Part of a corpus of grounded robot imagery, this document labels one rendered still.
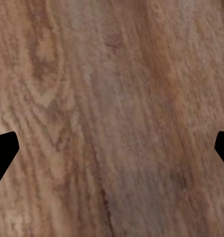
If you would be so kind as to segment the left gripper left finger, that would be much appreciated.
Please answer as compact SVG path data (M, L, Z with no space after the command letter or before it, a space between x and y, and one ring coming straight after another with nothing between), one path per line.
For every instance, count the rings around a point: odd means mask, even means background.
M19 143L14 131L0 135L0 180L18 151Z

